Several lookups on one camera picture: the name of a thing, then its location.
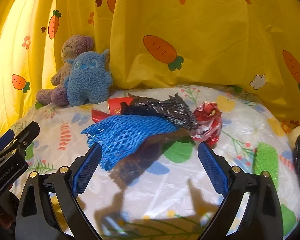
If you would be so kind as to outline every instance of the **plush toy eye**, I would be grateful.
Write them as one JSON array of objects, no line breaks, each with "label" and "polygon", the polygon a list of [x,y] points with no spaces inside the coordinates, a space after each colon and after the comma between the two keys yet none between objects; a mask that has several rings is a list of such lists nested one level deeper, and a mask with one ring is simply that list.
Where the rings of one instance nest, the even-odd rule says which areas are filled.
[{"label": "plush toy eye", "polygon": [[78,69],[79,68],[79,62],[77,62],[75,65],[74,65],[74,69]]},{"label": "plush toy eye", "polygon": [[96,67],[98,64],[97,64],[97,61],[95,59],[93,59],[90,63],[90,67]]}]

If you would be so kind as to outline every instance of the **teddy bear snout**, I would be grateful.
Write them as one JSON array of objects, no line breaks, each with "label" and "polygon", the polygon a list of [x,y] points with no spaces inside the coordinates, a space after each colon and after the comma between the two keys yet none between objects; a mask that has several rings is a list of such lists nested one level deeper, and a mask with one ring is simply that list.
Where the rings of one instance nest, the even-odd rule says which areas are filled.
[{"label": "teddy bear snout", "polygon": [[66,59],[66,58],[75,58],[75,55],[74,55],[74,52],[73,52],[72,48],[66,47],[62,51],[62,57],[63,57],[63,59]]}]

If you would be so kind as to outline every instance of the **blue gripper pad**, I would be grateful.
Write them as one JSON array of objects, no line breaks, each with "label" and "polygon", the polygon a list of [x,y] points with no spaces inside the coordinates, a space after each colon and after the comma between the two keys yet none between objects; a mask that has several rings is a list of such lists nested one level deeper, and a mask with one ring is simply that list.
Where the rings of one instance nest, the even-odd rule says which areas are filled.
[{"label": "blue gripper pad", "polygon": [[98,143],[94,143],[94,145],[92,145],[92,147],[89,149],[85,156],[78,157],[85,158],[85,160],[73,176],[72,195],[75,198],[85,191],[91,177],[93,176],[94,171],[99,165],[101,157],[102,147]]},{"label": "blue gripper pad", "polygon": [[216,158],[222,158],[225,162],[226,160],[222,156],[216,155],[205,142],[199,144],[198,157],[216,192],[225,197],[229,191],[229,180]]},{"label": "blue gripper pad", "polygon": [[8,130],[4,135],[0,137],[0,152],[13,140],[13,130]]}]

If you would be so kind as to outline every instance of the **teddy bear foot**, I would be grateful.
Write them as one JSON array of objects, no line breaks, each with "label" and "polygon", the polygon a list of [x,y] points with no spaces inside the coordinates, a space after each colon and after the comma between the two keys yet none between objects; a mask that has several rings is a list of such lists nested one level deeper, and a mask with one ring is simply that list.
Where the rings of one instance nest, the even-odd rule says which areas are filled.
[{"label": "teddy bear foot", "polygon": [[57,106],[68,105],[67,90],[65,87],[56,87],[51,94],[51,101]]},{"label": "teddy bear foot", "polygon": [[46,106],[52,102],[51,94],[52,94],[52,89],[42,89],[37,92],[36,99],[39,103]]}]

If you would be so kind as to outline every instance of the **brown heart print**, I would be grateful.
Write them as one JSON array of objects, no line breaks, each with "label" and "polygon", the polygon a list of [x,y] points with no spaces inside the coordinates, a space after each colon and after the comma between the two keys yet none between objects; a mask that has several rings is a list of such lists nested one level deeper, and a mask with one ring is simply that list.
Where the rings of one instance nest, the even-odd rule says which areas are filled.
[{"label": "brown heart print", "polygon": [[100,7],[101,4],[102,4],[102,0],[96,0],[96,5],[97,5],[97,7]]}]

